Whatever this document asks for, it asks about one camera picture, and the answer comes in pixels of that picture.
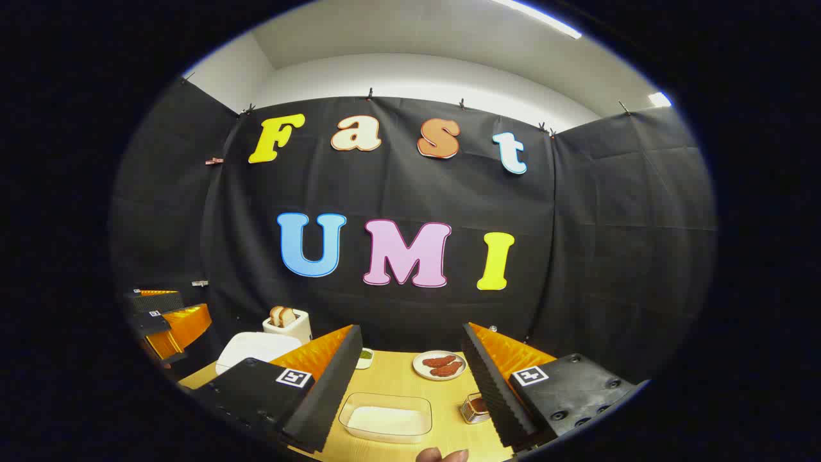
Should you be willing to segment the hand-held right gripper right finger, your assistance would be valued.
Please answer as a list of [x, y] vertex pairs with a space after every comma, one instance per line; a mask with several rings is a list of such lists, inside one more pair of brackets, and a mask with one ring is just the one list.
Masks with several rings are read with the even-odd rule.
[[552, 357], [475, 323], [461, 350], [504, 447], [532, 450], [592, 427], [618, 409], [635, 384], [578, 353]]

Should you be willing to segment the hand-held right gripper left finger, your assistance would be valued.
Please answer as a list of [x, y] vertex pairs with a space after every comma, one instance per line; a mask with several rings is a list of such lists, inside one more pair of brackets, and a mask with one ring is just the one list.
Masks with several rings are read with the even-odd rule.
[[278, 359], [243, 359], [192, 397], [258, 441], [320, 452], [362, 347], [360, 325], [349, 325]]

